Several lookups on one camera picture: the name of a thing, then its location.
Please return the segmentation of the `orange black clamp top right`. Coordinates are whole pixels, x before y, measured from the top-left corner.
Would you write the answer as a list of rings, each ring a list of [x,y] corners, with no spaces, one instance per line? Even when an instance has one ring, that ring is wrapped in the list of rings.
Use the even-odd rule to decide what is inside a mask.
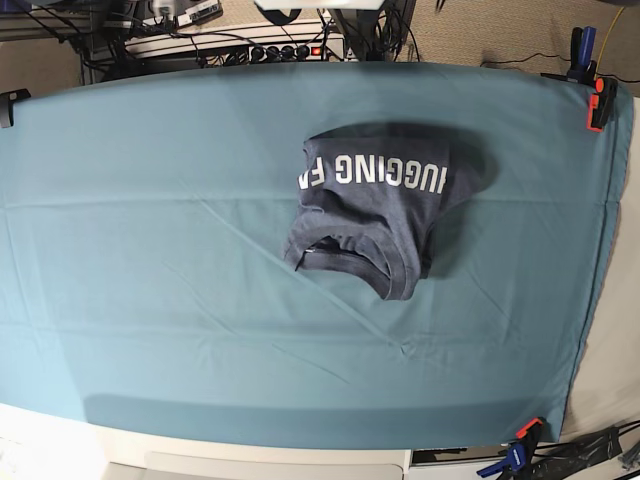
[[[613,112],[618,92],[618,81],[604,77],[595,80],[595,91],[589,99],[587,112],[587,128],[594,132],[602,132]]]

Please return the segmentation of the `blue-grey T-shirt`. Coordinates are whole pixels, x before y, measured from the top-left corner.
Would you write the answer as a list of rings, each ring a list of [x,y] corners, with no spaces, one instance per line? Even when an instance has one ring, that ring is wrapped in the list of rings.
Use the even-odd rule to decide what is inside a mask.
[[[284,261],[355,276],[385,301],[412,297],[437,222],[489,184],[474,137],[440,127],[345,126],[308,138],[303,153]]]

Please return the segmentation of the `black plastic bag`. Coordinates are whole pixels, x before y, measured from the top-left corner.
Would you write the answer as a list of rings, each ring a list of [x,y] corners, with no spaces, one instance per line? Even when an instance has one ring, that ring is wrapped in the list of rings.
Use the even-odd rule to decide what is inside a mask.
[[[611,426],[555,446],[539,447],[534,454],[532,479],[568,479],[623,454],[621,438],[639,429],[639,422]]]

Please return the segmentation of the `teal table cloth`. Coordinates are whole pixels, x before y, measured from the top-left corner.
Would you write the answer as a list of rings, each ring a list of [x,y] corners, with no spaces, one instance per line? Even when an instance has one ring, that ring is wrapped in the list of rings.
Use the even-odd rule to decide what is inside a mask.
[[[191,70],[29,98],[1,132],[1,400],[105,427],[313,449],[556,441],[618,223],[634,99],[428,63]],[[320,133],[449,142],[479,191],[406,301],[296,270]]]

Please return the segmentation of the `blue clamp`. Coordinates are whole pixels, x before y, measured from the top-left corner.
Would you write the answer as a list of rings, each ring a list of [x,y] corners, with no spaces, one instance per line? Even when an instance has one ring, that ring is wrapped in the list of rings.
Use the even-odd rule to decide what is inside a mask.
[[[492,475],[516,473],[524,468],[527,463],[527,450],[521,443],[515,443],[507,449],[505,458],[501,461],[478,470],[476,474],[480,478],[487,478]]]
[[[597,29],[591,26],[575,27],[571,34],[570,66],[566,79],[583,85],[593,86],[597,62],[592,59]]]

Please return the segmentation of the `black power strip red switch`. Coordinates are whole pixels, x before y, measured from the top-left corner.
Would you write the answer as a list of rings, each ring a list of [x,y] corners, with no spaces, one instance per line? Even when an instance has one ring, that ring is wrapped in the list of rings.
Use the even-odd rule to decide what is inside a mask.
[[[342,39],[328,39],[310,44],[272,44],[266,47],[237,47],[220,55],[222,66],[255,65],[279,62],[328,62],[342,61],[345,46]]]

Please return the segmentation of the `orange black clamp bottom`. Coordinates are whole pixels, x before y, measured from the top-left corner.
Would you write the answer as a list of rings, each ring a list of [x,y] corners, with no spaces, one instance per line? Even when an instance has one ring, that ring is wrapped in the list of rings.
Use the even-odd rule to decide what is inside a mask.
[[[516,432],[516,441],[523,445],[536,446],[544,432],[546,420],[543,417],[534,417]]]

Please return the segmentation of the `blue clamp top right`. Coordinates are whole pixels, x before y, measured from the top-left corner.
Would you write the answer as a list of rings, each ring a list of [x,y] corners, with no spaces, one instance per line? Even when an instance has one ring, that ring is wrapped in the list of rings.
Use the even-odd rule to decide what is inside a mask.
[[[583,85],[593,86],[597,62],[592,59],[597,29],[591,26],[575,27],[571,34],[570,66],[566,79]]]

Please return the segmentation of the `blue clamp bottom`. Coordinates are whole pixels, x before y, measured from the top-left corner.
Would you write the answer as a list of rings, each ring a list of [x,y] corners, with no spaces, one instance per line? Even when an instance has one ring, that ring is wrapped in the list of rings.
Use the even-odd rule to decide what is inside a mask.
[[[524,468],[527,463],[527,450],[521,443],[515,443],[507,449],[505,458],[501,461],[478,470],[476,474],[480,478],[487,478],[492,475],[516,473]]]

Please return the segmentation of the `orange black clamp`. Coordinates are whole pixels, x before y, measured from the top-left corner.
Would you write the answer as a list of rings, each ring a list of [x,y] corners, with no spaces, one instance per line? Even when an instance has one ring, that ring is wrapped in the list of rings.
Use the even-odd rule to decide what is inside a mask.
[[[546,420],[543,417],[534,417],[516,432],[516,441],[523,445],[536,446],[544,432]]]
[[[613,112],[618,92],[618,81],[604,77],[595,80],[595,91],[589,99],[587,112],[587,128],[594,132],[602,132]]]

